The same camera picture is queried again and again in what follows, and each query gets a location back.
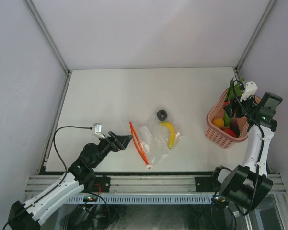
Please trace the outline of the yellow fake lemon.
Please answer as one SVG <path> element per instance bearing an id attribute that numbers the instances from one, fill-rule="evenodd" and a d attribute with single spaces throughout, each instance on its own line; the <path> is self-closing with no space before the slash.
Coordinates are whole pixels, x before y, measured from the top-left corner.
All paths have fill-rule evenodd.
<path id="1" fill-rule="evenodd" d="M 212 124 L 218 128 L 224 128 L 225 126 L 224 119 L 221 117 L 213 119 Z"/>

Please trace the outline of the purple fake eggplant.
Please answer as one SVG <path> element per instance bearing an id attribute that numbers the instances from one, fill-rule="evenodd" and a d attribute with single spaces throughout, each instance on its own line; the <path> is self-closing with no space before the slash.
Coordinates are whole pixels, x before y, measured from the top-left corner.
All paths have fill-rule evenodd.
<path id="1" fill-rule="evenodd" d="M 234 132 L 235 136 L 238 138 L 240 136 L 240 119 L 239 118 L 233 118 L 230 129 Z"/>

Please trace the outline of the green fake leafy vegetable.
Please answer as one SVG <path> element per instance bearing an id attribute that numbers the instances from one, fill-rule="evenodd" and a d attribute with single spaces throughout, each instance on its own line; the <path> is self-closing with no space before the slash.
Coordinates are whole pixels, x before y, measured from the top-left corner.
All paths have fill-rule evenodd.
<path id="1" fill-rule="evenodd" d="M 242 90 L 240 89 L 239 83 L 233 83 L 235 81 L 235 77 L 231 79 L 230 86 L 228 88 L 227 96 L 225 98 L 225 101 L 230 100 L 231 98 L 235 98 L 233 89 L 235 89 L 236 95 L 239 97 L 242 95 Z"/>

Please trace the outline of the red fake tomato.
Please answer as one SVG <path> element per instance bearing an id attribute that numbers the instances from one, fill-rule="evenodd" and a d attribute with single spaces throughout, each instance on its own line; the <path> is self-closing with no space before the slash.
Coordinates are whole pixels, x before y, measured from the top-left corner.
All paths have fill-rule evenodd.
<path id="1" fill-rule="evenodd" d="M 234 137 L 234 138 L 237 137 L 237 136 L 236 136 L 236 133 L 235 133 L 233 130 L 231 130 L 231 129 L 225 129 L 224 132 L 225 132 L 226 134 Z"/>

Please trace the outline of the clear zip top bag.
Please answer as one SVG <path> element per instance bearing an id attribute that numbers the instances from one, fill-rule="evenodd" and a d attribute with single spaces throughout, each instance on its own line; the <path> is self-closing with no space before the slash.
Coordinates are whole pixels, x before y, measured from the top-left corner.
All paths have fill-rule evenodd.
<path id="1" fill-rule="evenodd" d="M 161 121 L 158 120 L 156 114 L 144 122 L 129 121 L 134 146 L 147 169 L 155 167 L 172 153 L 183 137 L 182 128 L 172 115 L 168 114 L 166 121 L 171 122 L 175 128 L 175 144 L 171 149 L 168 148 L 169 131 L 159 124 Z"/>

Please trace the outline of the dark fake avocado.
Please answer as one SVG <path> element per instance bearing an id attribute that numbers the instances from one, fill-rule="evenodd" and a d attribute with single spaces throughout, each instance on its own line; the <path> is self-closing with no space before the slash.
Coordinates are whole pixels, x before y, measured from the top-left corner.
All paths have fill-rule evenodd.
<path id="1" fill-rule="evenodd" d="M 167 118 L 168 118 L 168 114 L 166 112 L 166 110 L 158 110 L 157 113 L 156 113 L 156 116 L 158 118 L 159 121 L 166 121 Z"/>

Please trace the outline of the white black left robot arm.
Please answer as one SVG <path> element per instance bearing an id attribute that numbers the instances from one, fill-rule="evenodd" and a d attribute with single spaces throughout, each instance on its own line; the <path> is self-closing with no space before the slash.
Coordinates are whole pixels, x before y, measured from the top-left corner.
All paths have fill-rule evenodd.
<path id="1" fill-rule="evenodd" d="M 67 200 L 95 187 L 96 168 L 110 152 L 125 150 L 132 135 L 117 135 L 113 132 L 100 138 L 98 144 L 88 143 L 67 171 L 50 187 L 26 200 L 12 204 L 7 223 L 13 230 L 39 230 L 47 219 Z"/>

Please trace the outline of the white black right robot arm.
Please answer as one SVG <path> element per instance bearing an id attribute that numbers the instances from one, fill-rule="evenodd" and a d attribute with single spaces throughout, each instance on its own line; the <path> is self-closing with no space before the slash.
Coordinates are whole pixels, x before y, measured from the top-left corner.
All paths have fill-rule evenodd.
<path id="1" fill-rule="evenodd" d="M 245 115 L 249 124 L 248 145 L 243 163 L 233 170 L 217 167 L 210 179 L 216 190 L 212 202 L 225 207 L 233 202 L 237 208 L 253 211 L 268 195 L 273 181 L 267 177 L 267 156 L 277 121 L 273 119 L 282 97 L 265 92 L 261 101 L 253 97 L 237 101 L 238 115 Z"/>

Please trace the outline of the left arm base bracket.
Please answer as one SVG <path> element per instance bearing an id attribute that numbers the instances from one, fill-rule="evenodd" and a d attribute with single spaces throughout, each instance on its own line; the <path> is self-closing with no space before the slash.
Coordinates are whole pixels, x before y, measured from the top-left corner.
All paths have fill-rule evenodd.
<path id="1" fill-rule="evenodd" d="M 86 189 L 89 192 L 101 194 L 108 193 L 110 190 L 111 178 L 108 176 L 97 176 Z"/>

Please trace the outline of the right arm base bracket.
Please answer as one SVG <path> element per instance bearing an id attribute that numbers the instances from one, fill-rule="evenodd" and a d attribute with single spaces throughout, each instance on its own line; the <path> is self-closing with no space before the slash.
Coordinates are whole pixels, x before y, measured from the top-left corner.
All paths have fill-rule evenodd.
<path id="1" fill-rule="evenodd" d="M 219 166 L 210 175 L 195 177 L 196 192 L 211 193 L 217 191 L 231 171 L 227 167 Z"/>

